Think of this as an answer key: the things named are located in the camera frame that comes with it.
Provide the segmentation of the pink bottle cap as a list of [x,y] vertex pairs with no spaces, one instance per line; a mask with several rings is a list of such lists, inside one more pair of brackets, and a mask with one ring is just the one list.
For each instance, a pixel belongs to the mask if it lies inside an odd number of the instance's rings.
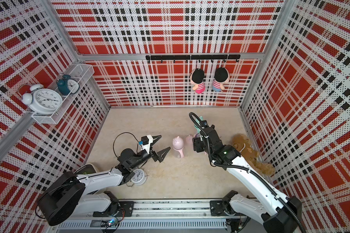
[[184,147],[184,140],[180,136],[177,136],[173,139],[172,145],[175,150],[181,150]]
[[192,146],[193,145],[193,135],[186,136],[185,143],[187,146]]

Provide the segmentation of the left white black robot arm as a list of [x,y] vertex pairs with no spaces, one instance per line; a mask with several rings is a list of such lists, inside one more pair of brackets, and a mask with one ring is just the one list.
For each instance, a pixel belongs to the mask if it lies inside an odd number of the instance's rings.
[[135,170],[149,159],[163,162],[171,148],[155,152],[153,146],[160,139],[161,136],[143,136],[138,141],[141,150],[123,150],[118,156],[118,165],[109,170],[92,174],[75,174],[71,171],[62,174],[38,198],[36,216],[45,219],[50,226],[59,225],[71,216],[86,213],[93,213],[96,217],[116,216],[123,208],[106,188],[131,181]]

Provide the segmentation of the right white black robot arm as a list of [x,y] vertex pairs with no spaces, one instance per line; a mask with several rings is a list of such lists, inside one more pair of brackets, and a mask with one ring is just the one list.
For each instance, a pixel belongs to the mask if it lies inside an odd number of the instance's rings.
[[223,198],[225,212],[229,215],[241,213],[263,225],[268,233],[293,233],[296,229],[305,233],[301,201],[276,189],[248,164],[235,147],[223,144],[214,125],[209,126],[194,113],[189,116],[200,130],[200,136],[192,140],[194,151],[204,151],[211,166],[229,172],[257,199],[253,201],[231,191]]

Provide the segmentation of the brown plush toy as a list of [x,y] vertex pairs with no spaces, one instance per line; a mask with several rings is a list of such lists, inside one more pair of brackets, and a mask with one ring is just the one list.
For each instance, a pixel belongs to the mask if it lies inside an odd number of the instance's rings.
[[275,173],[275,168],[269,163],[258,161],[260,153],[254,150],[250,139],[244,134],[236,134],[232,139],[232,145],[245,158],[248,164],[260,175],[271,176]]

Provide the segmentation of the small white alarm clock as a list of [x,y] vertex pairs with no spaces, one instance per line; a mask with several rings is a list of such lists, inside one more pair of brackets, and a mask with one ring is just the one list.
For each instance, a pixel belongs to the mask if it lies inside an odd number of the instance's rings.
[[136,169],[134,170],[134,175],[131,178],[131,182],[136,185],[140,186],[143,185],[147,180],[147,173],[143,169]]

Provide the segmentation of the plush doll pink pants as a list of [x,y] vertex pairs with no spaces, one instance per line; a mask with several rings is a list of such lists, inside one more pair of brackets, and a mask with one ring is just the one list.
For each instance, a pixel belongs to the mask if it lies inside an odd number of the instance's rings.
[[202,69],[194,69],[190,75],[192,90],[197,94],[202,94],[205,91],[204,84],[205,73]]

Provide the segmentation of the plush doll blue pants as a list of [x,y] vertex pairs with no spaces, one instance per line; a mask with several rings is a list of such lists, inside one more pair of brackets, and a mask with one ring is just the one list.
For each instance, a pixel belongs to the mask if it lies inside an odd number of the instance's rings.
[[214,74],[212,90],[221,92],[225,90],[224,84],[229,82],[230,74],[226,68],[217,68]]

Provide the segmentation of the teal alarm clock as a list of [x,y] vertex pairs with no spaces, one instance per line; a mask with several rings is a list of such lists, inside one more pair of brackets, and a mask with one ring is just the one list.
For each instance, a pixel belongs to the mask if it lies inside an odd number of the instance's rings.
[[59,92],[65,96],[69,94],[76,94],[80,89],[78,81],[72,79],[71,76],[67,74],[58,79],[56,85]]

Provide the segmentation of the large white alarm clock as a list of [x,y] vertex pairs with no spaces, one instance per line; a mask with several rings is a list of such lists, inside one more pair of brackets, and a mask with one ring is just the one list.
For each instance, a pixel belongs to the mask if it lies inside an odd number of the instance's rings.
[[30,86],[29,91],[22,95],[22,103],[35,113],[51,115],[62,106],[63,99],[56,91],[38,83]]

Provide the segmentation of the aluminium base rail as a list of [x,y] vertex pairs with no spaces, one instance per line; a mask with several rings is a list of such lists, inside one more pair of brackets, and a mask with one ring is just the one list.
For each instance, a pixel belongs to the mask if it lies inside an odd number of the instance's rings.
[[82,214],[48,229],[49,233],[119,233],[129,230],[221,230],[240,233],[249,222],[264,223],[279,214],[283,204],[260,203],[241,195],[223,199],[124,200],[116,217]]

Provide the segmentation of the black hook rail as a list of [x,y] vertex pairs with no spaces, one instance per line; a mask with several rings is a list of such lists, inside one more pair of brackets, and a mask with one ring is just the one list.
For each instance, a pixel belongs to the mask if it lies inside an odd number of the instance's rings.
[[241,58],[240,54],[202,54],[202,55],[147,55],[147,61],[169,61],[169,60],[239,60]]

